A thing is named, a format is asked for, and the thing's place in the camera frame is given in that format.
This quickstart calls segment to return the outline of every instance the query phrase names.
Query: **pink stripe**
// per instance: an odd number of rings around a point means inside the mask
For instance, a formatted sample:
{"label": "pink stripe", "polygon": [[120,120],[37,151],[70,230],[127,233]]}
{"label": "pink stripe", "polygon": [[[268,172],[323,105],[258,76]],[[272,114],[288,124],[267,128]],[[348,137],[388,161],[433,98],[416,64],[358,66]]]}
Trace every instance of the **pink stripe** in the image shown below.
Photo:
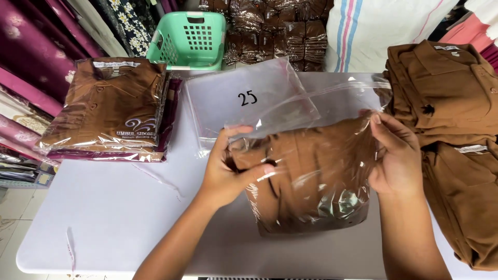
{"label": "pink stripe", "polygon": [[427,22],[429,21],[429,18],[430,18],[430,16],[431,16],[432,12],[433,12],[433,11],[435,11],[435,10],[437,10],[437,8],[439,8],[439,6],[441,5],[441,3],[442,3],[443,1],[444,1],[444,0],[440,0],[440,1],[439,1],[439,3],[437,4],[437,6],[436,6],[434,9],[432,9],[432,11],[431,11],[431,12],[427,15],[427,18],[425,19],[425,23],[424,23],[424,25],[422,26],[422,29],[421,29],[421,30],[420,30],[420,32],[418,33],[418,36],[417,36],[417,37],[415,37],[415,39],[412,41],[412,43],[415,43],[415,40],[416,40],[418,37],[420,37],[420,35],[422,34],[422,31],[424,31],[425,25],[426,25],[426,24],[427,24]]}
{"label": "pink stripe", "polygon": [[343,43],[342,43],[342,55],[341,55],[341,70],[340,72],[343,71],[344,67],[344,59],[346,57],[346,37],[348,35],[348,29],[349,29],[349,24],[351,23],[351,13],[353,12],[353,6],[354,6],[354,0],[349,1],[349,7],[348,7],[348,20],[346,21],[346,27],[344,28],[344,34],[343,34]]}

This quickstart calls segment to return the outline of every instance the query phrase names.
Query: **shirt label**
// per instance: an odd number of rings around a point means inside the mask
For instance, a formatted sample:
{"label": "shirt label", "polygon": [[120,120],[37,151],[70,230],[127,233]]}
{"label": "shirt label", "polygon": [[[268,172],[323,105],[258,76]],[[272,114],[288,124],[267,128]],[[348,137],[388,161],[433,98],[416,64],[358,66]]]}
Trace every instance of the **shirt label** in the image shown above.
{"label": "shirt label", "polygon": [[477,152],[477,151],[488,150],[488,147],[483,146],[483,145],[474,145],[474,146],[468,146],[468,147],[462,147],[462,148],[455,148],[455,150],[457,150],[461,153],[467,153],[467,152]]}
{"label": "shirt label", "polygon": [[140,65],[138,62],[124,61],[124,62],[94,62],[94,67],[121,67],[121,66],[131,66],[136,67]]}
{"label": "shirt label", "polygon": [[434,46],[434,48],[437,50],[461,50],[457,46],[446,46],[446,47]]}

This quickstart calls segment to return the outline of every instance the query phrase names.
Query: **green laundry basket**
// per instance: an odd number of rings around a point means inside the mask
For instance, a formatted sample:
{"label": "green laundry basket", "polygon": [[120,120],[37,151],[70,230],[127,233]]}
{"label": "green laundry basket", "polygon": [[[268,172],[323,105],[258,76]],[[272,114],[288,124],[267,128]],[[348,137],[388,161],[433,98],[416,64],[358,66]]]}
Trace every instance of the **green laundry basket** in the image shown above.
{"label": "green laundry basket", "polygon": [[147,51],[168,70],[221,70],[227,22],[222,14],[177,11],[164,15]]}

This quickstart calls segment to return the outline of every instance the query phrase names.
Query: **number 25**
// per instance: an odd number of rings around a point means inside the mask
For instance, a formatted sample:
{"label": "number 25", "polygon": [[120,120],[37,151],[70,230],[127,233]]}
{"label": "number 25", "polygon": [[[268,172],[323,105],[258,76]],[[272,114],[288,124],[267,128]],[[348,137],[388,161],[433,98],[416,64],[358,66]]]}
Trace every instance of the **number 25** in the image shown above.
{"label": "number 25", "polygon": [[[257,102],[257,98],[256,98],[256,96],[254,94],[252,94],[250,92],[252,92],[252,90],[247,91],[247,94],[250,95],[250,96],[252,96],[252,98],[254,98],[254,102],[251,102],[251,104],[254,104],[254,103]],[[246,96],[243,93],[239,93],[239,97],[241,95],[242,95],[242,98],[243,98],[242,99],[242,106],[245,106],[245,105],[249,104],[249,103],[246,102]]]}

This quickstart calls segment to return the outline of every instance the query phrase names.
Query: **blue stripe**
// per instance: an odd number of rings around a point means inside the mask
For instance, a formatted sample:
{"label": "blue stripe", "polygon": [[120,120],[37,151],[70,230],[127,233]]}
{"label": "blue stripe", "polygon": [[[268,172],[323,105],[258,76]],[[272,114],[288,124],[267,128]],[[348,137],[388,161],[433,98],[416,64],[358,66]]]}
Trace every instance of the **blue stripe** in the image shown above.
{"label": "blue stripe", "polygon": [[353,45],[353,37],[355,37],[356,27],[358,26],[358,17],[360,16],[360,10],[362,9],[363,0],[357,0],[355,13],[353,14],[353,24],[351,26],[351,33],[349,33],[348,38],[348,48],[346,49],[346,61],[344,72],[348,71],[349,68],[349,60],[351,59],[351,46]]}
{"label": "blue stripe", "polygon": [[334,72],[339,71],[339,66],[341,66],[341,34],[344,28],[344,21],[346,20],[346,7],[348,6],[348,0],[342,0],[341,2],[341,21],[339,22],[339,29],[337,30],[337,65]]}

